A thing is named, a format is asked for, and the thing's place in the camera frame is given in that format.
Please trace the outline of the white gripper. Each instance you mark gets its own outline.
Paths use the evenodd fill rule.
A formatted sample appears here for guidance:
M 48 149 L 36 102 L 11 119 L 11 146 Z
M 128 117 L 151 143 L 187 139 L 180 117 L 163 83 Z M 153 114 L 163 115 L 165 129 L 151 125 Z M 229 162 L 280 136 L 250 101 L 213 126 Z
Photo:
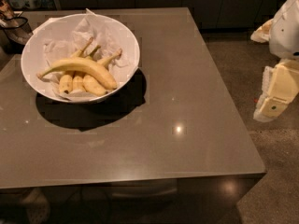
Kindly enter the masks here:
M 270 40 L 273 20 L 266 21 L 255 30 L 250 39 L 258 43 Z M 262 94 L 253 118 L 269 122 L 278 118 L 299 93 L 299 62 L 283 59 L 274 67 L 266 66 L 263 71 Z

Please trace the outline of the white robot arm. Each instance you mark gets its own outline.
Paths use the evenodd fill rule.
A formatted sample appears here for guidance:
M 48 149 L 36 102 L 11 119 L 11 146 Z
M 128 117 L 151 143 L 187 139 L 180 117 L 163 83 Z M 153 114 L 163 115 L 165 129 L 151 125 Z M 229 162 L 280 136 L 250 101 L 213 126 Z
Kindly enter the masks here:
M 287 0 L 250 39 L 267 43 L 270 52 L 280 58 L 278 64 L 263 71 L 262 94 L 253 114 L 255 120 L 269 122 L 299 94 L 299 0 Z

